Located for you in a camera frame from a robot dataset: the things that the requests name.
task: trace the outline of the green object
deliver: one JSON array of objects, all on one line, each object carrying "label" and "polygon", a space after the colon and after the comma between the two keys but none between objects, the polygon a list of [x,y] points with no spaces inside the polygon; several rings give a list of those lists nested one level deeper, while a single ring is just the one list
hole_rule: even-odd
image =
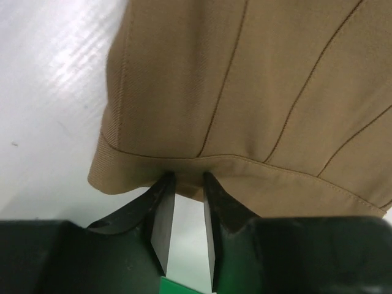
[{"label": "green object", "polygon": [[166,278],[160,280],[159,294],[201,294],[195,290],[179,285]]}]

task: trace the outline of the brown cloth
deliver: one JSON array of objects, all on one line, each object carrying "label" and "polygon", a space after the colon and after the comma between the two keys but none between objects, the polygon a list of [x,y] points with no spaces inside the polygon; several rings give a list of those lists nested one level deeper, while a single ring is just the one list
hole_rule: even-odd
[{"label": "brown cloth", "polygon": [[391,0],[133,0],[111,46],[89,182],[211,171],[261,216],[392,205]]}]

